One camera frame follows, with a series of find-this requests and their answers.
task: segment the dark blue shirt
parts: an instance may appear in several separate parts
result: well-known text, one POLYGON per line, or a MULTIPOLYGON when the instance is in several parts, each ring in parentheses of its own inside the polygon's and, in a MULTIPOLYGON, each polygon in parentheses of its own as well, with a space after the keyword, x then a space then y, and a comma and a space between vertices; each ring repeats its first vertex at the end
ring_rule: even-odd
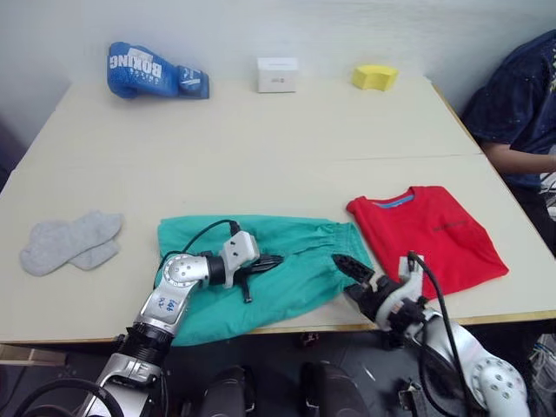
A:
MULTIPOLYGON (((462 120, 479 144, 547 154, 556 144, 556 30, 514 50, 475 93, 462 120)), ((538 175, 503 177, 515 185, 540 186, 538 175)))

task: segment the blue boxing glove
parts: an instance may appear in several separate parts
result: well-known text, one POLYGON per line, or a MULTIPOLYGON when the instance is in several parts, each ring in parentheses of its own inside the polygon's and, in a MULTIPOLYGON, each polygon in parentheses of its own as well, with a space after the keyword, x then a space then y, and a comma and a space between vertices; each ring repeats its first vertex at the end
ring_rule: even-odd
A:
POLYGON ((108 86, 122 98, 140 94, 209 98, 209 76, 198 69, 174 66, 143 46, 110 45, 108 86))

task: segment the person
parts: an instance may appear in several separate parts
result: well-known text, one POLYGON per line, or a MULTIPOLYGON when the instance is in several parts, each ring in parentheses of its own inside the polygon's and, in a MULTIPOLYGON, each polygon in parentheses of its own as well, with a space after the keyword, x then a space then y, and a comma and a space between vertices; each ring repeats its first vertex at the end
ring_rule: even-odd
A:
POLYGON ((539 174, 556 172, 556 30, 514 50, 462 121, 556 255, 556 222, 539 194, 539 174))

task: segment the yellow sponge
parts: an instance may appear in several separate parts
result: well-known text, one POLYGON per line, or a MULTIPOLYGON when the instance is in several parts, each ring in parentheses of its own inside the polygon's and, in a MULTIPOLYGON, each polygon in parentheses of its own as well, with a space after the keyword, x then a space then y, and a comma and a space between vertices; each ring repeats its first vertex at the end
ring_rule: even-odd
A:
POLYGON ((394 85, 398 70, 385 65, 361 65, 355 68, 352 83, 360 89, 386 91, 394 85))

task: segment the folded t-shirt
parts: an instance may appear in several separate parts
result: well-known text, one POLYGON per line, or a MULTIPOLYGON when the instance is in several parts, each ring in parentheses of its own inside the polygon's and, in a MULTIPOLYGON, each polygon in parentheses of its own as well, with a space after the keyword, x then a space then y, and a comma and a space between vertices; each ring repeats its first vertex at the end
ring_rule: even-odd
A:
MULTIPOLYGON (((444 294, 507 274, 485 229, 443 187, 410 187, 389 200, 358 197, 347 210, 385 272, 398 279, 400 257, 413 250, 425 256, 444 294)), ((423 294, 435 298, 424 278, 423 294)))

